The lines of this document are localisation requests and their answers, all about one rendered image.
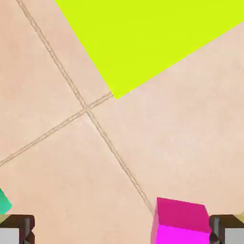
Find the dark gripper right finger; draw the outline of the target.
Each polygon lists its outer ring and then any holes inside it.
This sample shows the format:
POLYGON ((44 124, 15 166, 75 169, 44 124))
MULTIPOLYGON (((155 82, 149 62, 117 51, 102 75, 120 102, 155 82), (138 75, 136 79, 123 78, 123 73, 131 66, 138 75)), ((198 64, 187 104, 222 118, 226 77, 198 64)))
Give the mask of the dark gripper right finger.
POLYGON ((210 244, 244 244, 244 212, 211 215, 209 226, 210 244))

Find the small magenta cube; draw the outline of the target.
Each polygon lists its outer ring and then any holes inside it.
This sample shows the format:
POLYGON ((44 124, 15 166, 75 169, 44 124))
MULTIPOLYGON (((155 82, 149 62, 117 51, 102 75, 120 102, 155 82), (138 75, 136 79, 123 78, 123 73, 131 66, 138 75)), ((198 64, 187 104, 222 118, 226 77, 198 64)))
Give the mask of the small magenta cube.
POLYGON ((210 244, 210 232, 203 204, 157 198, 150 244, 210 244))

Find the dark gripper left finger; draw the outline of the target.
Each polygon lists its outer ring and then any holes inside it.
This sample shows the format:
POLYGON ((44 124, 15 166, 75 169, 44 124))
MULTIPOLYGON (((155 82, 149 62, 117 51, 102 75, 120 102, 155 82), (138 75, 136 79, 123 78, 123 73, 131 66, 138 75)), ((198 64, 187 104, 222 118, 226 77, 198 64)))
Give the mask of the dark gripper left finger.
POLYGON ((29 214, 0 215, 0 244, 35 244, 35 217, 29 214))

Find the large yellow-green box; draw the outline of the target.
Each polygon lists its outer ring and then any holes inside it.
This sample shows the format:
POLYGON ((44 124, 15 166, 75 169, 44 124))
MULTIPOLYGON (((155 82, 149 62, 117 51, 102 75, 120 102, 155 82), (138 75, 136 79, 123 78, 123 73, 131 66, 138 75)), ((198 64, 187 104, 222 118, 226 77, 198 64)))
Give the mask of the large yellow-green box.
POLYGON ((244 0, 55 0, 120 98, 244 21, 244 0))

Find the small teal cube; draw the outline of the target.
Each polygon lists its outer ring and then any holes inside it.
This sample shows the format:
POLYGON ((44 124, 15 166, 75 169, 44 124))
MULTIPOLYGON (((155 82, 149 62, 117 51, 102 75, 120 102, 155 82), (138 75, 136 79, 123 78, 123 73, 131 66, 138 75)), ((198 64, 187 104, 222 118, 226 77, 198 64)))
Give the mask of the small teal cube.
POLYGON ((12 204, 0 188, 0 215, 6 214, 12 208, 12 204))

